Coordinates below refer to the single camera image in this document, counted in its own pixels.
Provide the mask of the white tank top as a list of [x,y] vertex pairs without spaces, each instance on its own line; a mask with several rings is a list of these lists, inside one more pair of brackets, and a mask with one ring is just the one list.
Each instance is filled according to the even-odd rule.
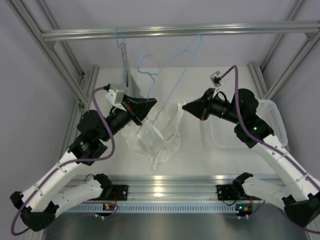
[[163,109],[156,105],[141,126],[130,123],[121,131],[128,148],[147,156],[152,170],[167,163],[180,149],[182,107],[186,103],[168,103]]

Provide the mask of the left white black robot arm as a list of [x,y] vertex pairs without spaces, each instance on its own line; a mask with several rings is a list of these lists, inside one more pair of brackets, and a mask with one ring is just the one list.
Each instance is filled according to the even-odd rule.
[[82,115],[77,125],[79,136],[57,163],[31,187],[11,194],[10,200],[17,209],[10,226],[13,236],[23,234],[22,231],[15,232],[18,219],[27,231],[38,232],[78,204],[109,199],[113,194],[113,183],[104,173],[96,174],[72,189],[63,188],[93,163],[111,158],[116,150],[115,135],[130,122],[142,125],[157,100],[124,94],[119,104],[112,105],[108,116],[103,115],[95,97],[92,102],[95,109]]

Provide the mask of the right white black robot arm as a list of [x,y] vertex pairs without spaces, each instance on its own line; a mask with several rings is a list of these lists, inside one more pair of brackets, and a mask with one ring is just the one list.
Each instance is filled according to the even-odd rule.
[[209,88],[201,98],[185,104],[182,109],[201,121],[215,116],[235,124],[237,138],[257,153],[285,185],[274,185],[244,172],[233,180],[233,194],[237,199],[252,196],[264,200],[283,210],[296,225],[306,227],[320,214],[319,180],[302,168],[274,130],[257,115],[259,102],[250,90],[236,90],[232,101],[214,96],[213,92]]

